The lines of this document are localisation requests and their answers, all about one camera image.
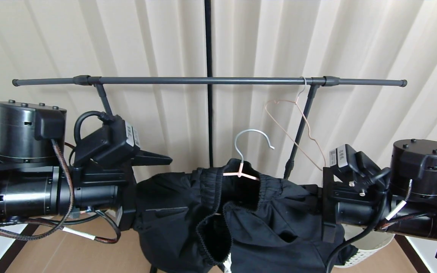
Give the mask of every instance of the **rose gold hanger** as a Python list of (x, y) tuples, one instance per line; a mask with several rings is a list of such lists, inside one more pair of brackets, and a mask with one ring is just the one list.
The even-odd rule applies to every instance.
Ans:
[(303, 116), (303, 119), (305, 119), (305, 122), (308, 126), (308, 137), (310, 140), (314, 141), (316, 143), (316, 145), (318, 146), (319, 151), (321, 152), (321, 156), (323, 157), (323, 162), (324, 162), (324, 166), (326, 166), (326, 158), (325, 158), (325, 154), (323, 152), (323, 150), (321, 149), (321, 147), (319, 146), (319, 143), (316, 139), (311, 137), (311, 127), (309, 125), (308, 119), (306, 118), (305, 114), (303, 113), (301, 107), (298, 105), (298, 99), (300, 98), (300, 95), (303, 91), (305, 91), (306, 87), (307, 87), (307, 80), (305, 77), (302, 77), (303, 80), (305, 80), (305, 85), (303, 85), (303, 90), (301, 90), (300, 93), (298, 93), (298, 95), (296, 96), (296, 100), (292, 101), (292, 100), (269, 100), (268, 102), (266, 102), (266, 105), (264, 106), (264, 110), (267, 112), (267, 114), (271, 117), (271, 119), (279, 126), (279, 128), (281, 128), (281, 130), (283, 130), (283, 132), (286, 133), (286, 135), (290, 138), (290, 140), (293, 141), (294, 145), (296, 145), (298, 147), (298, 149), (300, 149), (300, 151), (305, 154), (305, 156), (316, 166), (316, 168), (318, 168), (320, 171), (323, 171), (323, 169), (318, 166), (313, 159), (311, 159), (311, 157), (308, 156), (308, 154), (305, 153), (305, 151), (303, 151), (299, 145), (299, 143), (296, 143), (296, 141), (293, 139), (293, 137), (291, 135), (289, 135), (289, 133), (277, 122), (276, 119), (274, 119), (274, 117), (271, 115), (271, 113), (269, 113), (269, 111), (267, 110), (267, 105), (271, 102), (274, 102), (275, 104), (278, 104), (279, 102), (290, 102), (294, 105), (296, 105), (296, 108), (301, 112), (301, 115)]
[(246, 133), (246, 132), (257, 132), (257, 133), (261, 133), (261, 134), (266, 138), (266, 140), (267, 140), (267, 144), (269, 145), (269, 147), (270, 147), (271, 149), (274, 149), (274, 147), (271, 145), (271, 142), (269, 141), (269, 137), (266, 135), (266, 133), (264, 133), (264, 132), (262, 132), (262, 131), (260, 131), (260, 130), (256, 130), (256, 129), (248, 129), (248, 130), (241, 131), (240, 133), (238, 133), (238, 134), (236, 135), (236, 140), (234, 141), (234, 147), (236, 147), (236, 151), (237, 151), (237, 152), (239, 153), (239, 155), (241, 156), (241, 165), (239, 166), (239, 171), (238, 171), (237, 173), (224, 173), (223, 176), (234, 176), (234, 175), (236, 175), (236, 176), (238, 176), (238, 177), (242, 177), (242, 176), (244, 176), (244, 177), (250, 178), (250, 179), (252, 179), (252, 180), (259, 180), (258, 177), (255, 177), (255, 176), (252, 176), (252, 175), (249, 175), (249, 174), (246, 174), (246, 173), (243, 173), (243, 172), (242, 172), (242, 168), (244, 167), (244, 155), (241, 153), (241, 151), (240, 151), (239, 148), (237, 147), (237, 139), (239, 138), (239, 136), (240, 136), (241, 134)]

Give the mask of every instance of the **dark brown baseboard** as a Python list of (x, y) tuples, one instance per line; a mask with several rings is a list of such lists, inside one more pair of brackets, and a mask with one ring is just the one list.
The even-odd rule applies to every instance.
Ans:
[[(26, 226), (26, 228), (23, 229), (21, 235), (28, 235), (28, 236), (33, 235), (33, 233), (35, 233), (37, 228), (38, 228), (37, 225), (29, 224)], [(14, 261), (18, 253), (23, 249), (25, 244), (26, 241), (14, 240), (14, 242), (5, 252), (3, 257), (1, 257), (0, 259), (0, 273), (5, 272), (9, 268), (9, 266)]]
[(418, 273), (431, 273), (405, 236), (394, 237)]

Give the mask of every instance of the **black clothing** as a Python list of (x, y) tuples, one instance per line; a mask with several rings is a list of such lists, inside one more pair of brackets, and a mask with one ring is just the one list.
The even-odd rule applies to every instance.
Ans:
[(240, 162), (138, 183), (134, 229), (144, 256), (168, 273), (207, 273), (229, 253), (233, 273), (323, 273), (328, 255), (343, 242), (342, 226), (335, 243), (322, 242), (321, 215), (308, 213), (302, 202), (308, 191), (258, 173), (249, 162), (243, 172), (259, 181), (223, 176)]

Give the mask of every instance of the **jacket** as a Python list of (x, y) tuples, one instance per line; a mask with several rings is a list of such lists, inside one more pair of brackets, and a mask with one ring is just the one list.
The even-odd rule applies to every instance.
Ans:
[[(321, 240), (321, 215), (308, 212), (310, 193), (288, 180), (255, 171), (259, 181), (223, 176), (236, 172), (239, 159), (221, 168), (191, 174), (162, 173), (137, 185), (137, 216), (144, 256), (168, 273), (223, 270), (231, 254), (233, 273), (323, 273), (325, 262), (343, 242)], [(354, 254), (353, 250), (346, 259)]]

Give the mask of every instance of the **perforated basket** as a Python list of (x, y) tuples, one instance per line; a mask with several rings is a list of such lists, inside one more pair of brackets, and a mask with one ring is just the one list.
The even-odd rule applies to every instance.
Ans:
[[(359, 234), (363, 230), (360, 227), (350, 225), (343, 225), (343, 227), (345, 228), (345, 240), (348, 240), (351, 237)], [(394, 239), (393, 234), (385, 232), (371, 232), (366, 237), (363, 237), (362, 239), (353, 243), (353, 245), (358, 248), (358, 252), (355, 256), (351, 257), (345, 263), (345, 265), (336, 265), (335, 267), (352, 267), (388, 245), (392, 241), (392, 239)]]

